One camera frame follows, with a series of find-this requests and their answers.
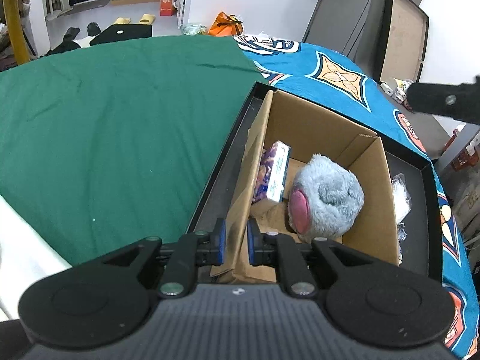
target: plush toy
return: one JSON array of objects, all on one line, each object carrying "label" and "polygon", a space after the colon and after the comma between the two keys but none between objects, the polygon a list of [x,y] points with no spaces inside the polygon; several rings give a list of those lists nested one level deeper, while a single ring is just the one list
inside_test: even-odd
[{"label": "plush toy", "polygon": [[303,242],[335,239],[347,232],[363,206],[356,176],[327,157],[315,154],[298,171],[289,197],[289,223]]}]

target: green bed sheet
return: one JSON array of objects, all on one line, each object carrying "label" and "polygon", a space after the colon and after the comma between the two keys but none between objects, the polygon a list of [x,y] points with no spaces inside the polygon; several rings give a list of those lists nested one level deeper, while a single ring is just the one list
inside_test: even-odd
[{"label": "green bed sheet", "polygon": [[175,242],[256,80],[232,38],[209,36],[0,73],[0,194],[71,264],[148,235]]}]

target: orange bag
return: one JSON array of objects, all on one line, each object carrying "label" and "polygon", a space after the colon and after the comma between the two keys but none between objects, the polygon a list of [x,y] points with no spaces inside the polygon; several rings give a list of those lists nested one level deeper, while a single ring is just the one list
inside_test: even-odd
[{"label": "orange bag", "polygon": [[228,16],[225,12],[217,15],[212,27],[208,31],[208,35],[212,36],[232,36],[240,35],[243,32],[242,21],[234,15]]}]

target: yellow wooden post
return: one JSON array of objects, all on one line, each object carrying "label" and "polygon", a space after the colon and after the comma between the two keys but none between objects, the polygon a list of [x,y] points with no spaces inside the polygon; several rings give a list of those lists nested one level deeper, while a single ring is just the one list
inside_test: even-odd
[{"label": "yellow wooden post", "polygon": [[22,24],[20,23],[20,14],[18,12],[17,0],[3,0],[3,10],[7,21],[8,35],[15,55],[15,61],[18,65],[30,61],[25,38],[23,37]]}]

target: blue blanket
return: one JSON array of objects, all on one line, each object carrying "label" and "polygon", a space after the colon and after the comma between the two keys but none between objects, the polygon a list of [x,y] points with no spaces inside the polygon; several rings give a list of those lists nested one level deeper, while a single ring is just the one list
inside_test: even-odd
[{"label": "blue blanket", "polygon": [[[352,117],[428,158],[402,112],[383,97],[374,80],[339,52],[249,35],[235,40],[270,85]],[[436,174],[435,182],[442,223],[442,285],[455,303],[455,319],[445,344],[463,358],[477,350],[479,307],[462,238]]]}]

